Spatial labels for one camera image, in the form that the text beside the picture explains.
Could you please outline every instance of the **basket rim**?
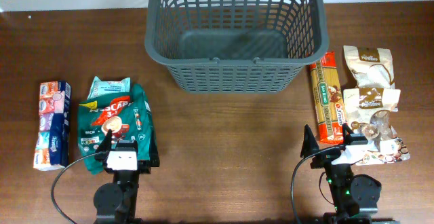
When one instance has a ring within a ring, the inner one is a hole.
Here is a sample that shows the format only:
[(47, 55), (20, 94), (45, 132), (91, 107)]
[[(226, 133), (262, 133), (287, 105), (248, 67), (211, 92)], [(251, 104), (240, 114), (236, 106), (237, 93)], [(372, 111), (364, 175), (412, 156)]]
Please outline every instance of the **basket rim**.
[(155, 34), (155, 19), (157, 15), (157, 4), (159, 0), (149, 0), (148, 14), (146, 19), (146, 34), (144, 38), (144, 46), (148, 55), (159, 64), (165, 66), (189, 66), (189, 65), (220, 65), (229, 64), (232, 66), (249, 66), (249, 65), (308, 65), (321, 59), (328, 51), (330, 40), (327, 31), (326, 13), (324, 10), (323, 0), (315, 0), (318, 12), (318, 26), (319, 26), (319, 47), (316, 52), (306, 58), (264, 58), (261, 60), (212, 60), (209, 58), (194, 58), (194, 59), (171, 59), (160, 55), (153, 46), (153, 38)]

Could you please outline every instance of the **pink and blue box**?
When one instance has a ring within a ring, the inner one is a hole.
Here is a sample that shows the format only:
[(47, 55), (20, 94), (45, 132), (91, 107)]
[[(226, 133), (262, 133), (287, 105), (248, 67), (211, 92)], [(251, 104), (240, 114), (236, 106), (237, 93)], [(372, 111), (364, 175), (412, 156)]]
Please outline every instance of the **pink and blue box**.
[(68, 165), (71, 86), (65, 81), (39, 87), (39, 133), (33, 168), (47, 171)]

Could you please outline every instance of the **green logo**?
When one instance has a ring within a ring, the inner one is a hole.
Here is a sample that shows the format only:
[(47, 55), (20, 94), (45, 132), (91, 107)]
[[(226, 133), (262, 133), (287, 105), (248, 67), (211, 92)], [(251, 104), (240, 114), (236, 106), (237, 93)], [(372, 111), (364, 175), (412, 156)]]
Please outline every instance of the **green logo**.
[(321, 100), (321, 104), (324, 105), (328, 105), (329, 101), (328, 101), (328, 91), (327, 91), (327, 84), (325, 82), (320, 82), (318, 84), (318, 92), (319, 92), (319, 99)]

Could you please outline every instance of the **basket bottom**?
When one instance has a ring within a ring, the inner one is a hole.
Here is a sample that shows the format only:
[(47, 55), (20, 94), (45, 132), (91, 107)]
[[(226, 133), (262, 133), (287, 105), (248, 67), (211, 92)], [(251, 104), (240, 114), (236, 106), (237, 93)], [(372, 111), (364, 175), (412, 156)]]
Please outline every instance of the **basket bottom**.
[(268, 29), (196, 29), (180, 37), (180, 58), (252, 60), (288, 58), (282, 33)]

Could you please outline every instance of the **laundry basket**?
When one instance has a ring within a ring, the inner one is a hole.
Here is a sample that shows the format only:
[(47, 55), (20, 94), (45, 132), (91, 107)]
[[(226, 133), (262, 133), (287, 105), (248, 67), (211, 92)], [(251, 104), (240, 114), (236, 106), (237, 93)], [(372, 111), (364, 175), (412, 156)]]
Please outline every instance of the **laundry basket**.
[(329, 46), (323, 0), (149, 0), (145, 46), (186, 91), (282, 91)]

